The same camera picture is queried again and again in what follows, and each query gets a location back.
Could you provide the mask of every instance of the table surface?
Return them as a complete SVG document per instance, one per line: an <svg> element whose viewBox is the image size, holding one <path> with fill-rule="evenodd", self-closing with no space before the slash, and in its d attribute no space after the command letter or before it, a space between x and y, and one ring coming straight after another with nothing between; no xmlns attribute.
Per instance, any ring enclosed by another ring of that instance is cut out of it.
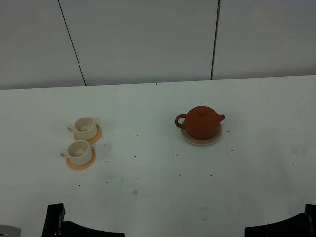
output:
<svg viewBox="0 0 316 237"><path fill-rule="evenodd" d="M127 237L243 236L316 204L316 76L0 91L0 223L40 236L47 206ZM224 114L209 147L178 114ZM67 125L99 117L96 162L72 171Z"/></svg>

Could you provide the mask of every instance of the black bracket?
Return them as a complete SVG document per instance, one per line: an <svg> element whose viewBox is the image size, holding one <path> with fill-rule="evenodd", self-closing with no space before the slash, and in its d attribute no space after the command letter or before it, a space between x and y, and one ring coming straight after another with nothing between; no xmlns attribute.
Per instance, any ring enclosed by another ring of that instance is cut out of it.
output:
<svg viewBox="0 0 316 237"><path fill-rule="evenodd" d="M315 237L316 205L305 205L305 212L273 224L247 227L245 237Z"/></svg>
<svg viewBox="0 0 316 237"><path fill-rule="evenodd" d="M64 205L49 205L41 237L125 237L123 233L98 231L64 221Z"/></svg>

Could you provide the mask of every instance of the teapot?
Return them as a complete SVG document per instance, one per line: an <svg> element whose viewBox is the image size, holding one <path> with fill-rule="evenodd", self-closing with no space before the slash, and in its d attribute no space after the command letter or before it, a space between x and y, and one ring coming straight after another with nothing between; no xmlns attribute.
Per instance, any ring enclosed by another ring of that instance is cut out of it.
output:
<svg viewBox="0 0 316 237"><path fill-rule="evenodd" d="M183 124L178 122L181 118L185 118ZM186 129L188 134L192 137L208 139L217 134L220 123L224 119L224 115L217 114L210 107L197 106L191 109L187 114L178 115L175 122L177 127Z"/></svg>

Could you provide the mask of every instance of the teacup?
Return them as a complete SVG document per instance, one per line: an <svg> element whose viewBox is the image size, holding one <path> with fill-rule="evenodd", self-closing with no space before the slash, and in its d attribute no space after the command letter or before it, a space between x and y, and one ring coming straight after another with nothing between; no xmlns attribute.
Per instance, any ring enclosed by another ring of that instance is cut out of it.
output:
<svg viewBox="0 0 316 237"><path fill-rule="evenodd" d="M92 159L93 152L87 141L77 140L70 144L67 150L61 151L60 155L75 165L84 165Z"/></svg>
<svg viewBox="0 0 316 237"><path fill-rule="evenodd" d="M67 127L68 131L75 133L80 140L91 140L97 135L98 128L94 119L90 117L79 118L75 124Z"/></svg>

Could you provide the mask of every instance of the gray object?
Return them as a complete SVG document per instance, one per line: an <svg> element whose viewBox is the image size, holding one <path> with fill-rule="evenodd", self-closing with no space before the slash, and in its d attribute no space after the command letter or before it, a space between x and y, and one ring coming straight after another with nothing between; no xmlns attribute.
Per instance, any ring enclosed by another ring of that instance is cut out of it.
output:
<svg viewBox="0 0 316 237"><path fill-rule="evenodd" d="M21 229L14 226L0 225L0 236L20 237Z"/></svg>
<svg viewBox="0 0 316 237"><path fill-rule="evenodd" d="M213 79L316 73L316 1L223 0Z"/></svg>
<svg viewBox="0 0 316 237"><path fill-rule="evenodd" d="M210 80L218 0L60 0L87 85Z"/></svg>

